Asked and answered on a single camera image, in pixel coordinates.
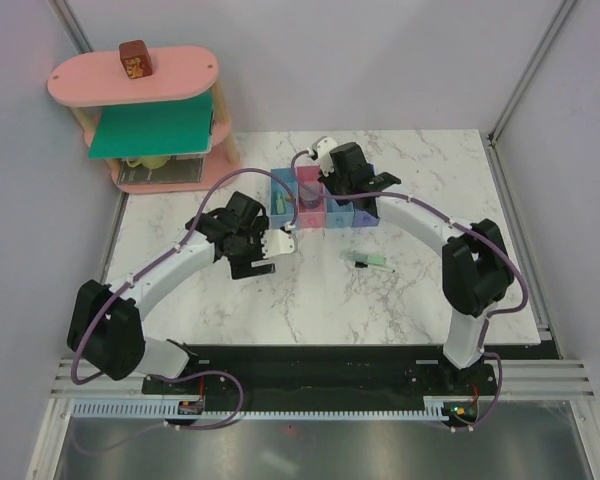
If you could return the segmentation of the clear blue round box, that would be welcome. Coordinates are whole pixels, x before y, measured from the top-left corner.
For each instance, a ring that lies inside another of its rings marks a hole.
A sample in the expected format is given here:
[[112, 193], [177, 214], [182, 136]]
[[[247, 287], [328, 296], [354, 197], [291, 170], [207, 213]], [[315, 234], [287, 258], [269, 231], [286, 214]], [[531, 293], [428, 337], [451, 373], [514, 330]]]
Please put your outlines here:
[[319, 210], [322, 206], [323, 185], [320, 182], [306, 182], [298, 186], [299, 206], [303, 211]]

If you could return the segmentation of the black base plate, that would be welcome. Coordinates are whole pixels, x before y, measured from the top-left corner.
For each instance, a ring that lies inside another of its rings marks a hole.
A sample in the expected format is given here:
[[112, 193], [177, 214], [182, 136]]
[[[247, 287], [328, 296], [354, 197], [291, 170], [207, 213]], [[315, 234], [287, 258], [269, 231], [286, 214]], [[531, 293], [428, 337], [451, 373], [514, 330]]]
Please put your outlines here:
[[496, 392], [496, 375], [480, 359], [458, 369], [440, 346], [194, 346], [179, 375], [150, 373], [143, 391], [211, 395], [210, 380], [193, 374], [216, 370], [237, 377], [245, 391], [300, 392], [349, 387], [402, 395], [485, 397]]

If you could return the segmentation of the pink drawer bin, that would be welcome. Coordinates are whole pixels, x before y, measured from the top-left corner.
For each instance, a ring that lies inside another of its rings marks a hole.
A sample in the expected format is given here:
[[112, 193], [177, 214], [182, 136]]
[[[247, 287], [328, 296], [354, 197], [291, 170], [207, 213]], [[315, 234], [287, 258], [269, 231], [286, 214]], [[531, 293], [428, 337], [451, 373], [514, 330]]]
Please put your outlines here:
[[[298, 186], [306, 182], [319, 182], [320, 169], [318, 166], [300, 166], [296, 168], [296, 173], [299, 178]], [[303, 211], [299, 206], [298, 219], [301, 229], [324, 228], [326, 224], [325, 199], [323, 198], [319, 210]]]

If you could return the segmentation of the sky blue drawer bin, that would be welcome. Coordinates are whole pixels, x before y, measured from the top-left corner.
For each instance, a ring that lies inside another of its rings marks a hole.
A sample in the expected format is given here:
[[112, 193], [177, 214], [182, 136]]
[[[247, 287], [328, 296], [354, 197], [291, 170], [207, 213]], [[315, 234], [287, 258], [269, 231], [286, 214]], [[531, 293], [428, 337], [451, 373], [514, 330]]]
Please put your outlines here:
[[339, 205], [333, 199], [326, 200], [326, 224], [329, 229], [349, 228], [353, 224], [354, 207], [351, 203]]

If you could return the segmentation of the brown cube toy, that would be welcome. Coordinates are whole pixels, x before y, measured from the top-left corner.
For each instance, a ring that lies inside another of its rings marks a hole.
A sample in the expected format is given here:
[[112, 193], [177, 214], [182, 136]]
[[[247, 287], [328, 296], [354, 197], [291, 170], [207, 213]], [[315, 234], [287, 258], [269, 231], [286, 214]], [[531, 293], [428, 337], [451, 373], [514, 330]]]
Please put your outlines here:
[[129, 79], [139, 79], [153, 74], [149, 51], [143, 40], [123, 42], [118, 47], [119, 58]]

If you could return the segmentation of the aluminium frame rail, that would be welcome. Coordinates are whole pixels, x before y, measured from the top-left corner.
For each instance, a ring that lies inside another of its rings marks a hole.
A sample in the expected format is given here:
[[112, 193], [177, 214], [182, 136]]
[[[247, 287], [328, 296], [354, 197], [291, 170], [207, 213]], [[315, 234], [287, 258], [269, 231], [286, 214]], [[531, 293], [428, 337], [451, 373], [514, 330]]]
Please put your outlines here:
[[220, 366], [215, 379], [168, 383], [154, 375], [133, 373], [122, 380], [99, 377], [87, 385], [74, 384], [69, 365], [61, 365], [54, 380], [53, 398], [135, 398], [196, 395], [199, 386], [205, 396], [219, 395], [229, 376], [234, 375], [245, 392], [255, 398], [282, 394], [311, 394], [320, 389], [357, 393], [397, 394], [400, 398], [460, 398], [478, 393], [491, 398], [499, 393], [505, 399], [565, 400], [594, 395], [584, 366], [567, 360], [487, 359], [455, 371], [438, 360], [361, 362], [262, 362], [236, 360]]

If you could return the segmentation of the black book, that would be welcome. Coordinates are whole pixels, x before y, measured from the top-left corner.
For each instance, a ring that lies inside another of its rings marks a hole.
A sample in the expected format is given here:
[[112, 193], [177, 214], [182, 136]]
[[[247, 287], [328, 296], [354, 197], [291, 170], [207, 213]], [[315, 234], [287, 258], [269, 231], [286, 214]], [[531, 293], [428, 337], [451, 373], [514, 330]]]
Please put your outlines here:
[[205, 163], [203, 155], [171, 155], [165, 166], [149, 170], [142, 166], [130, 168], [125, 160], [121, 163], [117, 177], [117, 182], [121, 185], [199, 183]]

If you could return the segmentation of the right aluminium post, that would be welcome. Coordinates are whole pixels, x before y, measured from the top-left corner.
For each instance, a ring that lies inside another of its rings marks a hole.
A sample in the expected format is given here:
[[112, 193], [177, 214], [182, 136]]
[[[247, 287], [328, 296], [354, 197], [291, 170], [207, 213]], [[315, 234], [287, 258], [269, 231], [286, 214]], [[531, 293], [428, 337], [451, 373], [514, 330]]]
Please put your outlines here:
[[527, 90], [531, 86], [534, 78], [550, 54], [554, 44], [558, 40], [562, 30], [569, 22], [572, 14], [579, 6], [579, 0], [562, 0], [555, 13], [552, 15], [549, 24], [544, 30], [538, 41], [531, 57], [527, 61], [520, 77], [518, 78], [511, 95], [504, 105], [501, 113], [497, 117], [495, 124], [487, 138], [491, 145], [496, 145], [498, 140], [504, 134], [520, 102]]

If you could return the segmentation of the yellow mug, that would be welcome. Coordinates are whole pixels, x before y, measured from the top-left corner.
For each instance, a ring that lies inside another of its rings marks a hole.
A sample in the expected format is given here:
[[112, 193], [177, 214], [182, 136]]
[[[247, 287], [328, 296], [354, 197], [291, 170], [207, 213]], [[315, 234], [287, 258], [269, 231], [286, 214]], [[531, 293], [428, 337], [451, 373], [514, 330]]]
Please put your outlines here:
[[170, 155], [159, 155], [159, 156], [142, 156], [126, 159], [125, 163], [130, 168], [137, 168], [142, 166], [149, 170], [155, 170], [162, 168], [170, 160]]

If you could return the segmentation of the light blue drawer bin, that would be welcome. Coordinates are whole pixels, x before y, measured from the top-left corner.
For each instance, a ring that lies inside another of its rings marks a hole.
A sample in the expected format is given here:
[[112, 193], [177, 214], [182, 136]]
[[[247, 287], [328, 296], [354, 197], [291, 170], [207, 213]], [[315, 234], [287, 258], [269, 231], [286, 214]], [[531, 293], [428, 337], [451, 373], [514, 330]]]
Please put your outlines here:
[[293, 222], [298, 185], [290, 168], [272, 169], [271, 173], [287, 185], [291, 191], [291, 194], [289, 194], [287, 189], [275, 179], [270, 181], [270, 227], [281, 229], [288, 223]]

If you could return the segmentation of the aluminium post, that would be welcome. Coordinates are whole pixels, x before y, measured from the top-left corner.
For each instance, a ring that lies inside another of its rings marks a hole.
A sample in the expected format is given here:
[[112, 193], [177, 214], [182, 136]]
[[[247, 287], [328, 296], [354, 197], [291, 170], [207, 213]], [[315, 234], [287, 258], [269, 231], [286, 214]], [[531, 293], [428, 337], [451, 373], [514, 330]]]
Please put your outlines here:
[[50, 0], [51, 8], [80, 54], [93, 52], [84, 29], [67, 0]]
[[558, 40], [562, 30], [569, 22], [572, 14], [579, 6], [579, 0], [562, 0], [555, 13], [552, 15], [549, 24], [544, 30], [538, 41], [531, 57], [527, 61], [520, 77], [518, 78], [511, 95], [504, 105], [501, 113], [497, 117], [495, 124], [487, 138], [491, 145], [496, 145], [498, 140], [504, 134], [520, 102], [527, 90], [531, 86], [534, 78], [550, 54], [554, 44]]

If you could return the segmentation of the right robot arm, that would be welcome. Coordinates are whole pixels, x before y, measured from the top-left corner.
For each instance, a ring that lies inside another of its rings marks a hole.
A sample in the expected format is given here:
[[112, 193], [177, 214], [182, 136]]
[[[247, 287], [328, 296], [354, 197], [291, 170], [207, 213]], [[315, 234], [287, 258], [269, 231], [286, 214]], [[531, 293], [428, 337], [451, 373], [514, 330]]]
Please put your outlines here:
[[438, 368], [447, 392], [463, 392], [474, 381], [474, 365], [484, 351], [490, 316], [513, 283], [514, 274], [498, 225], [484, 219], [465, 226], [416, 198], [402, 181], [377, 173], [355, 142], [339, 145], [325, 137], [314, 144], [319, 182], [339, 204], [353, 204], [420, 240], [442, 262], [442, 290], [451, 321]]

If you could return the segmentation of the green folder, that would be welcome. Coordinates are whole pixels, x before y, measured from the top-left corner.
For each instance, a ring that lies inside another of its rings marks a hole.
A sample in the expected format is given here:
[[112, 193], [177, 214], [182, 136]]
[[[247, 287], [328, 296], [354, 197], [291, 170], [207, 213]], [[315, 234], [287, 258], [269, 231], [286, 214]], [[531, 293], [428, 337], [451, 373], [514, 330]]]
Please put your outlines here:
[[211, 149], [212, 123], [209, 91], [184, 100], [106, 106], [88, 157], [206, 153]]

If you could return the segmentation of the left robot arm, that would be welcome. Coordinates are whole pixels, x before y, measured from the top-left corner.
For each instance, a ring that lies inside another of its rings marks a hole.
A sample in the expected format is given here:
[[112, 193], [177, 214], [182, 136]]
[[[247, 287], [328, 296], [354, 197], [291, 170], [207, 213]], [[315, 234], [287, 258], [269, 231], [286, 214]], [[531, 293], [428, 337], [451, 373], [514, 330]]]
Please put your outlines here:
[[228, 260], [234, 280], [273, 273], [263, 243], [268, 228], [265, 207], [236, 192], [226, 206], [191, 219], [172, 247], [121, 280], [84, 283], [67, 338], [72, 381], [84, 385], [96, 378], [79, 376], [79, 361], [86, 360], [112, 380], [138, 372], [164, 377], [178, 393], [195, 389], [200, 371], [189, 353], [173, 341], [145, 337], [142, 322], [182, 282], [221, 259]]

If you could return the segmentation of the pink wooden shelf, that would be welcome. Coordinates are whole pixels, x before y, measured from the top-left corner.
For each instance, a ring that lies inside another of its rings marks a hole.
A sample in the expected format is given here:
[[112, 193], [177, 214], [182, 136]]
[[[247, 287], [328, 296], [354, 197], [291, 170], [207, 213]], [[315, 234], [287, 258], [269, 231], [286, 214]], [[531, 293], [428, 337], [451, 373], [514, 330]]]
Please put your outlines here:
[[89, 159], [127, 194], [207, 190], [242, 166], [219, 63], [203, 47], [132, 41], [80, 54], [47, 89], [81, 125]]

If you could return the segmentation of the left aluminium post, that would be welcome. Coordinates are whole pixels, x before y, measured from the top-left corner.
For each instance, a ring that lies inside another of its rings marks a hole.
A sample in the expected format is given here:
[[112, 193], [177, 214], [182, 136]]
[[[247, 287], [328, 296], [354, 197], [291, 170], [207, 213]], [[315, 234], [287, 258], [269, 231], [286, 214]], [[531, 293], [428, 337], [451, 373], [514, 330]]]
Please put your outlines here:
[[50, 0], [51, 8], [80, 54], [93, 52], [84, 29], [67, 0]]

